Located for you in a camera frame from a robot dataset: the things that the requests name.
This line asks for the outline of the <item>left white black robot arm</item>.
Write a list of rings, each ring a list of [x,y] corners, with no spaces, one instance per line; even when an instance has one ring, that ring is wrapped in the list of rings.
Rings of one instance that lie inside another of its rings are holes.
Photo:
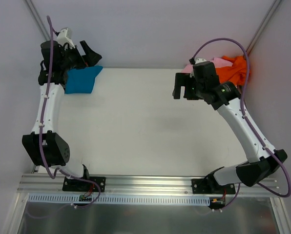
[[[31,132],[23,135],[21,141],[33,164],[44,167],[51,179],[55,179],[58,172],[63,173],[63,191],[98,192],[102,191],[99,182],[90,177],[84,164],[72,160],[68,143],[58,133],[68,72],[92,68],[102,59],[84,40],[80,45],[84,55],[69,42],[46,41],[41,44],[43,60],[38,77],[38,114]]]

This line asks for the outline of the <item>teal blue t shirt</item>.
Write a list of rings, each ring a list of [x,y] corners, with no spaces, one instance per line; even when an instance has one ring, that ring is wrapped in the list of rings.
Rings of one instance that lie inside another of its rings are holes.
[[[68,79],[65,86],[65,94],[91,94],[96,77],[102,71],[102,66],[72,69],[67,72]]]

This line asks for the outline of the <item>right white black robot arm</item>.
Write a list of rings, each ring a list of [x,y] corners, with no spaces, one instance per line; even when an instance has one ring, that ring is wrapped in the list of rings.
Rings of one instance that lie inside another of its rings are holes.
[[[215,66],[210,61],[202,61],[193,65],[191,73],[176,73],[173,98],[180,99],[181,88],[184,87],[184,98],[187,100],[203,100],[211,105],[228,123],[238,138],[246,155],[246,162],[230,167],[221,167],[209,173],[203,185],[212,193],[219,193],[226,185],[242,183],[248,187],[278,170],[281,163],[288,158],[283,150],[277,150],[266,139],[259,141],[252,127],[250,114],[241,109],[241,93],[230,81],[220,83]]]

